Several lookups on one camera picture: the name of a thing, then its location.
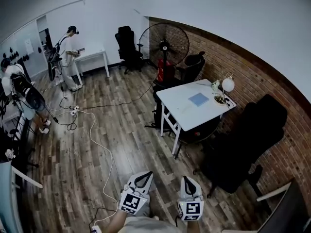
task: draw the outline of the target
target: white sneaker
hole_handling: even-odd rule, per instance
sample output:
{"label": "white sneaker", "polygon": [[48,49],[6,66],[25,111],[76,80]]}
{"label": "white sneaker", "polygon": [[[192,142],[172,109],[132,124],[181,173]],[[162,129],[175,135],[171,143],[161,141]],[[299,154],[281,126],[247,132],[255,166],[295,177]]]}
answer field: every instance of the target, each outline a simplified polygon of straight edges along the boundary
{"label": "white sneaker", "polygon": [[81,88],[82,88],[82,85],[77,85],[74,89],[72,89],[72,91],[77,91],[77,90],[79,90]]}
{"label": "white sneaker", "polygon": [[50,124],[51,124],[51,121],[48,120],[48,119],[46,119],[45,122],[44,122],[44,125],[45,125],[45,126],[49,126]]}
{"label": "white sneaker", "polygon": [[44,130],[42,130],[42,129],[39,128],[39,130],[40,130],[40,132],[41,132],[42,134],[47,134],[48,132],[50,132],[50,130],[49,130],[48,128],[45,128]]}

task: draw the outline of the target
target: brick wall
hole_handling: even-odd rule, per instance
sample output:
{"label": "brick wall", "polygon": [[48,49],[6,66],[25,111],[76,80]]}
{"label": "brick wall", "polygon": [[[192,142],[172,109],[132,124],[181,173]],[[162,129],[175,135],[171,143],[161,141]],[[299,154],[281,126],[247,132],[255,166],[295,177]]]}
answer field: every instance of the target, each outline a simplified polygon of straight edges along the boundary
{"label": "brick wall", "polygon": [[[150,18],[151,25],[159,22],[170,21]],[[284,138],[256,162],[263,167],[258,187],[267,193],[295,177],[311,212],[311,119],[307,114],[311,112],[310,103],[283,75],[247,50],[200,29],[170,23],[187,33],[189,54],[205,52],[206,64],[200,79],[212,82],[223,79],[227,72],[233,73],[235,89],[228,95],[237,103],[237,108],[224,115],[220,131],[229,131],[246,104],[257,102],[265,94],[272,95],[287,109]]]}

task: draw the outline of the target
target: blue notebook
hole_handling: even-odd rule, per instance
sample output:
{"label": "blue notebook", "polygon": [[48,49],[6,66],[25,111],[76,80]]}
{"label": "blue notebook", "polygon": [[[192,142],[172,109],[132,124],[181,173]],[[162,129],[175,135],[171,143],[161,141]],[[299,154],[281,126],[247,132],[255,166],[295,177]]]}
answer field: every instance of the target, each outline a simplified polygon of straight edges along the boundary
{"label": "blue notebook", "polygon": [[201,106],[205,102],[207,102],[209,99],[205,97],[201,92],[192,96],[191,98],[188,98],[191,102],[193,102],[196,106]]}

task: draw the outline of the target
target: person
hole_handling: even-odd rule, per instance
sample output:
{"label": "person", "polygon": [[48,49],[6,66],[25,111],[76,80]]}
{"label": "person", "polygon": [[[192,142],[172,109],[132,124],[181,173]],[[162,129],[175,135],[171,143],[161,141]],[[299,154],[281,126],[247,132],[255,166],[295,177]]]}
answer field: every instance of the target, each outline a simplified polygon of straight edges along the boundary
{"label": "person", "polygon": [[68,67],[72,65],[72,60],[74,56],[79,55],[77,52],[73,52],[70,37],[77,34],[77,28],[75,26],[70,26],[67,33],[60,39],[59,55],[62,58],[60,61],[62,68],[62,77],[68,86],[69,90],[77,91],[82,88],[82,85],[77,85],[71,76],[68,75]]}
{"label": "person", "polygon": [[[157,216],[150,218],[149,201],[136,215],[118,210],[105,233],[181,233],[174,225],[160,221]],[[188,221],[187,233],[200,233],[198,221]]]}
{"label": "person", "polygon": [[[1,83],[4,93],[9,98],[9,100],[12,100],[12,96],[18,94],[15,94],[13,91],[11,75],[18,74],[20,72],[25,74],[24,69],[20,64],[12,65],[10,63],[10,59],[3,59],[1,62],[1,68],[3,71]],[[51,121],[45,118],[41,112],[36,112],[35,109],[31,108],[24,97],[20,96],[18,99],[19,102],[17,102],[17,106],[19,110],[24,113],[28,120],[34,120],[36,126],[39,127],[39,130],[42,134],[47,134],[50,131],[48,126],[51,124]]]}

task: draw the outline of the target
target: lamp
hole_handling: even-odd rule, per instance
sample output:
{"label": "lamp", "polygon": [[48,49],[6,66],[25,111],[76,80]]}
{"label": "lamp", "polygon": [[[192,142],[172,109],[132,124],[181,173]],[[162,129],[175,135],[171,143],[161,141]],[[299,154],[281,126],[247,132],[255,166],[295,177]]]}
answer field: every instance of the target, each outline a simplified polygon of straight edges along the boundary
{"label": "lamp", "polygon": [[225,75],[225,79],[222,82],[222,87],[223,87],[223,94],[214,96],[215,101],[221,105],[225,104],[225,91],[230,92],[230,91],[233,91],[234,89],[234,81],[232,79],[232,72],[229,72]]}

